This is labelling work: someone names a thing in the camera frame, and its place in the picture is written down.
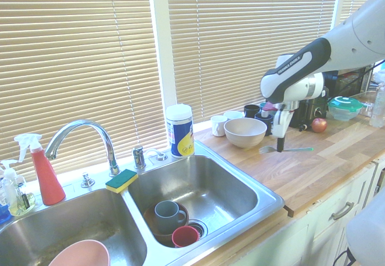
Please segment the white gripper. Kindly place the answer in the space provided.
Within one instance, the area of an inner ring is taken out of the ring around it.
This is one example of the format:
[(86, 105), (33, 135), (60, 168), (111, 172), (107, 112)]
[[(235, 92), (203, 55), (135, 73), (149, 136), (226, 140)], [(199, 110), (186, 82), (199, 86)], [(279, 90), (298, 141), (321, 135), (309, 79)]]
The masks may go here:
[(286, 131), (291, 122), (292, 116), (294, 114), (294, 110), (278, 110), (274, 115), (272, 134), (277, 139), (277, 151), (283, 152), (284, 150), (284, 137)]

